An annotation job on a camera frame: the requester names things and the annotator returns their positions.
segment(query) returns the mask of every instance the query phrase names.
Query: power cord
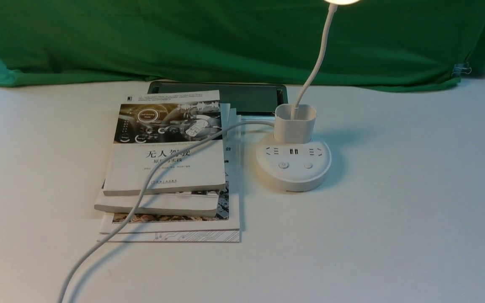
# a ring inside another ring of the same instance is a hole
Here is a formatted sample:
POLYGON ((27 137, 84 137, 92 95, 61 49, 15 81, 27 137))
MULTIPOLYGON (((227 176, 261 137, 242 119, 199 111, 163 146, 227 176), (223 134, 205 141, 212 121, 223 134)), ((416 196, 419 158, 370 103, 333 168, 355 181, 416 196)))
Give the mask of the power cord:
POLYGON ((121 222, 121 224, 119 224, 119 227, 117 227, 114 231, 110 232, 110 234, 108 234, 107 236, 104 237, 104 239, 100 240, 98 243, 96 243, 96 245, 94 245, 93 247, 91 247, 91 249, 89 249, 75 264, 75 266, 72 267, 71 271, 69 272, 69 275, 65 278, 65 281, 63 282, 63 286, 61 287, 61 291, 59 293, 59 299, 57 300, 58 303, 63 303, 63 299, 65 297, 65 293, 67 291, 67 287, 69 287, 69 283, 72 279, 72 277, 74 276, 75 272, 77 271, 77 269, 80 267, 80 265, 90 256, 92 255, 97 249, 100 248, 100 246, 104 245, 104 243, 108 242, 113 236, 115 236, 118 232, 120 232, 129 222, 130 220, 132 219, 133 215, 136 213, 136 209, 138 209, 138 207, 140 207, 140 203, 143 199, 143 195, 145 194, 145 191, 147 190, 148 186, 149 186, 149 183, 151 182, 151 179, 152 179, 152 176, 156 173, 156 171, 158 171, 158 169, 164 164, 166 163, 167 161, 170 161, 171 159, 177 157, 178 155, 181 155, 183 153, 186 153, 192 149, 195 149, 196 147, 199 147, 207 142, 209 142, 210 140, 213 140, 214 138, 217 138, 218 136, 222 136, 223 134, 226 134, 227 132, 229 132, 230 130, 232 130, 233 128, 237 128, 237 127, 240 127, 240 126, 243 126, 243 125, 266 125, 266 126, 272 126, 274 127, 274 123, 272 122, 267 122, 267 121, 244 121, 244 122, 240 122, 240 123, 237 123, 235 125, 232 125, 232 126, 229 126, 227 127, 226 129, 223 129, 222 131, 214 134, 213 136, 210 136, 209 138, 205 139, 205 140, 202 140, 200 142, 197 142, 196 144, 193 144, 191 146, 188 146, 187 148, 185 149, 181 149, 180 151, 178 151, 177 153, 173 153, 171 154, 170 156, 164 158, 162 161, 160 161, 160 163, 158 163, 152 170, 151 172, 149 173, 149 176, 147 176, 146 180, 145 180, 145 183, 143 184, 141 190, 140 190, 140 194, 138 195, 138 200, 136 202, 136 205, 132 208, 132 210, 128 213, 127 217, 125 218, 125 220, 123 222, 121 222))
POLYGON ((315 79, 315 76, 317 75, 317 73, 319 72, 319 69, 321 68, 321 64, 323 63, 323 58, 325 58, 325 51, 327 50, 327 41, 329 39, 330 25, 333 22, 333 16, 337 9, 338 9, 338 5, 335 5, 332 3, 329 5, 329 13, 327 14, 327 21, 325 21, 325 27, 323 27, 323 34, 321 36, 321 48, 319 49, 319 56, 317 57, 317 62, 315 63, 314 70, 312 70, 310 77, 308 77, 308 80, 306 80, 306 82, 302 86, 301 91, 298 93, 297 99, 295 100, 295 103, 293 103, 293 107, 291 108, 291 120, 297 119, 298 104, 301 102, 302 96, 304 96, 304 93, 306 92, 308 87, 312 84, 312 82, 315 79))

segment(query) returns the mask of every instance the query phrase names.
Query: white desk surface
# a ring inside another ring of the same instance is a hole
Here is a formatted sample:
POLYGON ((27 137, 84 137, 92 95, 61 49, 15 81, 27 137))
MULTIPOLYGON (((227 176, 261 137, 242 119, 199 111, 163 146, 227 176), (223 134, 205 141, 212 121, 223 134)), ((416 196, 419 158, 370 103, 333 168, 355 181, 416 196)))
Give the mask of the white desk surface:
MULTIPOLYGON (((0 88, 0 302, 54 302, 95 243, 117 104, 147 87, 0 88)), ((305 100, 334 155, 321 188, 273 192, 247 165, 242 243, 107 244, 67 299, 485 302, 485 79, 413 94, 311 88, 305 100)))

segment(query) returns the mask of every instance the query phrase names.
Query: power strip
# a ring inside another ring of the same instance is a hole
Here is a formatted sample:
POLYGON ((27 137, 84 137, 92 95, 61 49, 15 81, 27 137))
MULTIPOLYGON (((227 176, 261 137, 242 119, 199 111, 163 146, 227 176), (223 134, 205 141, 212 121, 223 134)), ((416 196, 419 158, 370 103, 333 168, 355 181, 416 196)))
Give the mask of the power strip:
POLYGON ((333 163, 329 146, 312 138, 306 144, 281 144, 268 134, 256 146, 258 177, 284 191, 308 191, 325 181, 333 163))

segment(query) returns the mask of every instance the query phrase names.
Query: green cloth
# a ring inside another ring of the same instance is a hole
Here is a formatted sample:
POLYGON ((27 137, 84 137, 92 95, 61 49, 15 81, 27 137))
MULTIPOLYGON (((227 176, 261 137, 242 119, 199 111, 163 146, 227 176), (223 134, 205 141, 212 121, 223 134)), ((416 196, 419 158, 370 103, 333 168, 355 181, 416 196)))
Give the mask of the green cloth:
MULTIPOLYGON (((172 79, 302 84, 323 0, 0 0, 0 86, 172 79)), ((340 6, 314 84, 404 92, 485 72, 485 1, 340 6)))

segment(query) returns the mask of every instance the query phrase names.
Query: book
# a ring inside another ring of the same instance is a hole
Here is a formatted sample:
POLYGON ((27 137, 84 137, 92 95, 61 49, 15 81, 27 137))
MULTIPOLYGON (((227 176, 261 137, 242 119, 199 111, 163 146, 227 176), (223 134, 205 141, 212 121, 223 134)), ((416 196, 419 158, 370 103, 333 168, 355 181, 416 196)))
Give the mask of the book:
MULTIPOLYGON (((220 92, 129 96, 121 104, 104 195, 139 194, 143 180, 162 159, 221 131, 220 92)), ((222 190, 221 136, 160 167, 146 194, 222 190)))
MULTIPOLYGON (((229 120, 234 123, 240 122, 240 116, 237 116, 236 109, 230 110, 229 120)), ((228 134, 225 148, 225 175, 227 186, 219 195, 217 214, 214 217, 134 215, 132 220, 119 232, 119 234, 239 230, 239 139, 240 131, 234 133, 232 136, 228 134)), ((109 234, 126 219, 127 215, 127 213, 105 213, 102 218, 100 233, 109 234)))
POLYGON ((108 242, 136 243, 136 242, 213 242, 239 243, 240 230, 208 230, 208 231, 168 231, 149 232, 141 234, 116 234, 108 242))
MULTIPOLYGON (((229 104, 221 104, 222 125, 229 124, 229 108, 229 104)), ((214 217, 217 213, 218 194, 218 190, 146 194, 136 213, 214 217)), ((137 196, 106 196, 100 190, 94 208, 107 213, 129 213, 136 201, 137 196)))

